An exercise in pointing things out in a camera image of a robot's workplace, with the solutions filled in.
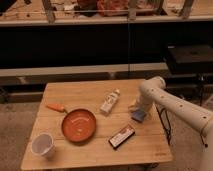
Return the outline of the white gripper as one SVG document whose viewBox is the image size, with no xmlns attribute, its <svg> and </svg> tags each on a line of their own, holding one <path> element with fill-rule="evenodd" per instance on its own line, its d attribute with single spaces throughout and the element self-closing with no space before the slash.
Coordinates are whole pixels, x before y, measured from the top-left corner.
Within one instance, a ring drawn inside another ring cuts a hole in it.
<svg viewBox="0 0 213 171">
<path fill-rule="evenodd" d="M 148 113 L 153 105 L 153 101 L 142 95 L 138 95 L 135 100 L 129 105 L 128 109 L 133 112 L 136 110 L 142 110 Z"/>
</svg>

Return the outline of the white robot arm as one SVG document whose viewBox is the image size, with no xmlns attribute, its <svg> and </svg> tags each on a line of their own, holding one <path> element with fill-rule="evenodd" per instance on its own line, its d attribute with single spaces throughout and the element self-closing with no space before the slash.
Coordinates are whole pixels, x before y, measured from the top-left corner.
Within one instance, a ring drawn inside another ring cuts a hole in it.
<svg viewBox="0 0 213 171">
<path fill-rule="evenodd" d="M 213 171 L 213 112 L 178 98 L 166 92 L 165 88 L 165 80 L 160 76 L 143 80 L 139 85 L 139 94 L 129 109 L 141 109 L 148 114 L 156 103 L 175 114 L 206 138 L 199 171 Z"/>
</svg>

